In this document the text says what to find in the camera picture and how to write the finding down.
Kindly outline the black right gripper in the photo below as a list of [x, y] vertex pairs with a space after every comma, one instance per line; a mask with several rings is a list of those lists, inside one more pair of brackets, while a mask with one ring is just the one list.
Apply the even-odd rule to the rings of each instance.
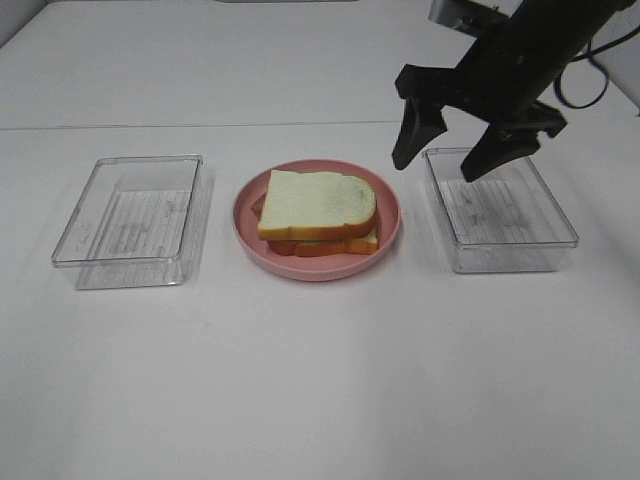
[[538, 100], [560, 69], [538, 41], [502, 29], [482, 34], [453, 68], [405, 65], [395, 81], [405, 105], [392, 150], [394, 167], [407, 168], [429, 142], [447, 131], [445, 106], [492, 124], [461, 164], [467, 182], [534, 154], [540, 148], [536, 131], [553, 138], [567, 125], [557, 109]]

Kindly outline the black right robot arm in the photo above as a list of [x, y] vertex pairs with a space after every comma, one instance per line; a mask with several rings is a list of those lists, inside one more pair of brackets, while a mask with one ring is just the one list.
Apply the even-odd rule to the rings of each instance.
[[407, 64], [395, 86], [405, 102], [392, 151], [405, 169], [447, 130], [442, 110], [451, 106], [486, 122], [487, 128], [461, 164], [473, 182], [492, 170], [534, 154], [539, 132], [557, 136], [566, 120], [540, 102], [543, 91], [629, 1], [524, 1], [511, 16], [483, 8], [478, 34], [453, 68]]

